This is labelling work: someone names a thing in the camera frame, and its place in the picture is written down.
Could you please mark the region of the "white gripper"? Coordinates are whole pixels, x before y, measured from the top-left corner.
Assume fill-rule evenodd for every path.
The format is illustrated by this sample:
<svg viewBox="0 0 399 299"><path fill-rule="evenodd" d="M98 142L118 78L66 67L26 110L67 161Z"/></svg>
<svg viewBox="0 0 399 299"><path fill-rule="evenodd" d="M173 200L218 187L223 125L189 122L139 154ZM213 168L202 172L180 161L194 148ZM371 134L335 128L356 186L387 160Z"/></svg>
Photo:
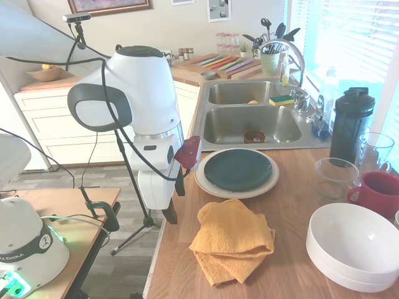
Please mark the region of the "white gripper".
<svg viewBox="0 0 399 299"><path fill-rule="evenodd" d="M137 150L164 176L176 179L168 181L155 173L140 159L136 153L132 154L130 164L138 172L138 186L142 199L149 209L162 209L166 221L176 225L176 214L173 200L173 190L178 196L185 196L184 174L180 163L174 159L174 155L181 148L177 135L170 135L156 140L143 140L134 138Z"/></svg>

